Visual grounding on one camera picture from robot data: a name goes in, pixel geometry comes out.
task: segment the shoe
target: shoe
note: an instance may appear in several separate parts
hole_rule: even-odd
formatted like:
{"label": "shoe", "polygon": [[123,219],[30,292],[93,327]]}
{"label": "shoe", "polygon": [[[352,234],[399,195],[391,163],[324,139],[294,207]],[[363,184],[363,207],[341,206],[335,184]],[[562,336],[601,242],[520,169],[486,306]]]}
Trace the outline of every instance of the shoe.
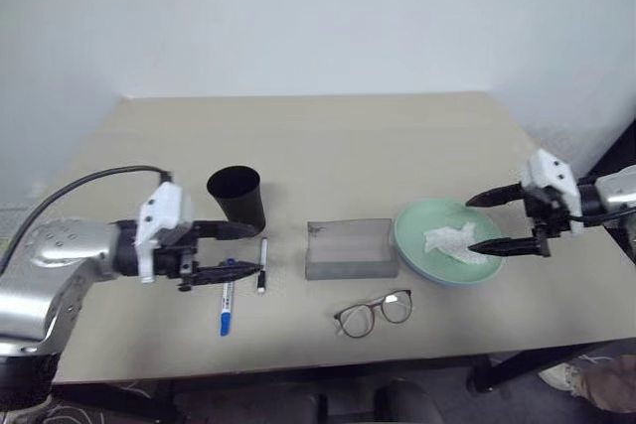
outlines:
{"label": "shoe", "polygon": [[554,367],[548,368],[539,373],[539,377],[548,385],[559,391],[568,391],[572,396],[576,397],[578,391],[576,382],[580,368],[563,362]]}

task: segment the light green plate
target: light green plate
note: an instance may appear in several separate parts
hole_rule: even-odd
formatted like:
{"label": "light green plate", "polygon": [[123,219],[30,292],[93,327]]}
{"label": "light green plate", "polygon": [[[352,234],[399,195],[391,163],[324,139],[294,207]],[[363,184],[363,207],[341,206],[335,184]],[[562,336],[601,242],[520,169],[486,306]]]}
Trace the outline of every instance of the light green plate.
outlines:
{"label": "light green plate", "polygon": [[499,271],[502,257],[488,256],[482,264],[463,263],[439,250],[424,252],[424,232],[475,222],[476,242],[501,237],[493,221],[476,209],[453,199],[429,199],[410,204],[396,218],[394,239],[403,260],[420,275],[442,285],[461,286],[484,282]]}

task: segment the beige table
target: beige table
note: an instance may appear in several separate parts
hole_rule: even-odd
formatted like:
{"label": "beige table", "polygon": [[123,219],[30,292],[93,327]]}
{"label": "beige table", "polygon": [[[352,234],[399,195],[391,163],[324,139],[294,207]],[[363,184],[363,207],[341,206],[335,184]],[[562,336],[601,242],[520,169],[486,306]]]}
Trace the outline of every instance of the beige table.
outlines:
{"label": "beige table", "polygon": [[[396,279],[304,280],[307,220],[393,217],[423,198],[467,200],[518,180],[536,145],[483,93],[139,99],[124,101],[79,148],[59,184],[145,163],[176,174],[198,218],[222,218],[205,184],[247,164],[262,176],[270,237],[268,289],[236,286],[231,334],[219,337],[221,286],[96,284],[57,382],[193,376],[388,359],[490,353],[636,336],[636,269],[604,230],[551,241],[553,258],[510,258],[492,281],[447,288],[405,266]],[[52,215],[136,217],[149,174],[88,185]],[[521,204],[486,210],[526,236]],[[258,240],[202,242],[205,264],[256,260]],[[336,335],[341,308],[410,288],[403,325],[378,320],[362,340]]]}

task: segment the eyeglasses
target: eyeglasses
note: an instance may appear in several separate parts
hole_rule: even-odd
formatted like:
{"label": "eyeglasses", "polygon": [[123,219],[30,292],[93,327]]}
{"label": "eyeglasses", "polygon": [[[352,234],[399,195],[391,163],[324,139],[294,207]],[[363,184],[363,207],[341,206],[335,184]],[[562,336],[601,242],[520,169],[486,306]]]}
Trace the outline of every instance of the eyeglasses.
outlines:
{"label": "eyeglasses", "polygon": [[374,309],[380,307],[382,314],[391,323],[404,323],[410,317],[413,304],[410,290],[397,290],[363,305],[354,305],[334,315],[341,330],[351,338],[368,335],[376,323]]}

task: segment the pen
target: pen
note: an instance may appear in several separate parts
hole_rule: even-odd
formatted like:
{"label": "pen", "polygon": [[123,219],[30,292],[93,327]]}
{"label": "pen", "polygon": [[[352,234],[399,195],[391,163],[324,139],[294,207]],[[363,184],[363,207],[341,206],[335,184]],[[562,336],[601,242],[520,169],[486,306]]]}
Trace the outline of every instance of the pen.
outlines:
{"label": "pen", "polygon": [[[235,263],[233,258],[228,259],[228,265]],[[221,336],[230,334],[230,321],[232,320],[232,298],[235,290],[235,282],[223,284],[223,299],[221,301]]]}
{"label": "pen", "polygon": [[267,265],[267,237],[263,237],[260,241],[260,265],[262,269],[258,273],[258,280],[256,281],[256,291],[258,293],[265,293],[265,266]]}

